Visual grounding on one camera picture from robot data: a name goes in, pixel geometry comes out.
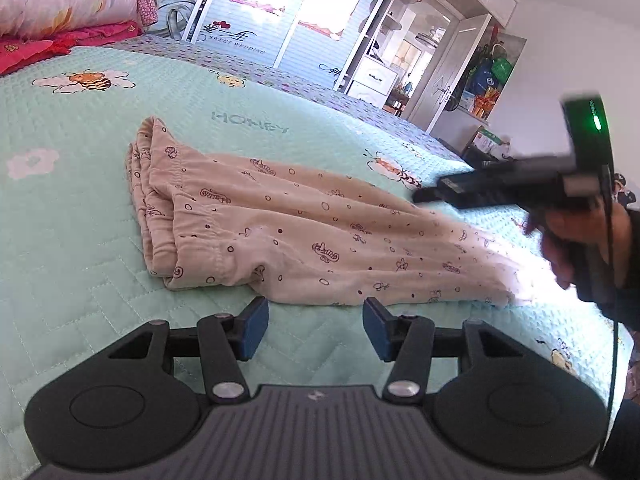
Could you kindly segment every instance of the human hand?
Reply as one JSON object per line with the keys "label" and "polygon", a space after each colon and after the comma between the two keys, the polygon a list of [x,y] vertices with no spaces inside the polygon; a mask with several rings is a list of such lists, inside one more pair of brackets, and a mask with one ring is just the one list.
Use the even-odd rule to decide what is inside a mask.
{"label": "human hand", "polygon": [[[603,259],[609,261],[607,243],[607,222],[604,209],[599,207],[590,211],[548,211],[545,215],[546,226],[562,240],[597,245]],[[611,211],[613,227],[613,264],[616,286],[622,287],[626,280],[629,257],[632,246],[631,220],[620,204],[614,203]],[[537,227],[530,217],[525,234]],[[574,281],[574,266],[571,263],[566,246],[558,240],[544,234],[542,236],[542,255],[551,263],[551,270],[562,288],[568,288]]]}

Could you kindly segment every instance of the white flower print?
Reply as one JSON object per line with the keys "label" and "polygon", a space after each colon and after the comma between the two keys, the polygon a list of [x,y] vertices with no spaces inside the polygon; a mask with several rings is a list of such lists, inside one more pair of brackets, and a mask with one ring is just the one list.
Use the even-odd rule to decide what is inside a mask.
{"label": "white flower print", "polygon": [[127,72],[121,72],[119,70],[103,70],[101,72],[85,70],[80,73],[36,79],[31,84],[34,86],[54,87],[54,94],[75,94],[76,92],[83,92],[84,90],[105,91],[112,86],[133,88],[135,84],[126,79],[128,76],[129,74]]}

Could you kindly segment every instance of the red blanket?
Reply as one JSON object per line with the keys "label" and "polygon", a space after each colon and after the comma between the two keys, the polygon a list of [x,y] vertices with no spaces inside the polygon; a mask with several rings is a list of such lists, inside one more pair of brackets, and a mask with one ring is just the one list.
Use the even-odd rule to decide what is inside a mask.
{"label": "red blanket", "polygon": [[46,40],[23,41],[0,37],[0,75],[10,74],[50,57],[64,56],[71,53],[73,46],[101,46],[141,33],[136,22],[125,22],[59,32]]}

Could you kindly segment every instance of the cartoon bee print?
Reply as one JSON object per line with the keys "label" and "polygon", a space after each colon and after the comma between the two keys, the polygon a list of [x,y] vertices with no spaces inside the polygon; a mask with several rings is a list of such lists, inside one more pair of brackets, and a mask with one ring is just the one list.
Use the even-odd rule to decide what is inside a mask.
{"label": "cartoon bee print", "polygon": [[416,147],[413,144],[411,144],[410,142],[402,142],[401,144],[404,146],[405,149],[407,149],[409,152],[411,152],[417,158],[424,159],[424,157],[422,156],[422,153],[420,153],[416,149]]}
{"label": "cartoon bee print", "polygon": [[219,74],[215,70],[209,70],[212,74],[216,74],[216,79],[223,85],[231,88],[244,88],[244,80],[231,74]]}
{"label": "cartoon bee print", "polygon": [[127,72],[117,70],[102,70],[100,72],[85,70],[80,73],[35,79],[31,84],[53,87],[54,94],[75,94],[85,90],[105,91],[114,86],[133,88],[135,84],[126,79],[128,76]]}
{"label": "cartoon bee print", "polygon": [[568,351],[566,344],[561,339],[558,339],[558,342],[561,349],[551,348],[551,346],[549,346],[546,341],[542,339],[536,339],[536,343],[542,344],[546,346],[547,349],[551,350],[550,358],[553,364],[555,364],[558,368],[562,368],[562,370],[571,374],[572,376],[577,377],[578,373],[575,371],[574,366],[570,361],[572,357],[571,353]]}
{"label": "cartoon bee print", "polygon": [[422,187],[422,184],[417,178],[403,170],[402,166],[392,158],[383,155],[381,152],[376,152],[376,155],[372,155],[368,150],[365,151],[366,153],[363,153],[363,155],[371,159],[367,162],[370,170],[396,182],[402,182],[407,189],[413,190]]}

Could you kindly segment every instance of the white wall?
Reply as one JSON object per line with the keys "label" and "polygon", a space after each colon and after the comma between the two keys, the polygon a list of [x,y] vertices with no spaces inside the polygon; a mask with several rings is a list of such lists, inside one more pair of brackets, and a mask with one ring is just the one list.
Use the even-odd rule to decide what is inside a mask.
{"label": "white wall", "polygon": [[444,140],[456,153],[460,154],[480,126],[482,124],[479,121],[462,110],[452,112],[443,110],[433,125],[430,135]]}
{"label": "white wall", "polygon": [[522,155],[570,149],[559,101],[602,95],[616,169],[640,183],[640,30],[573,7],[522,2],[507,32],[527,39],[489,121]]}

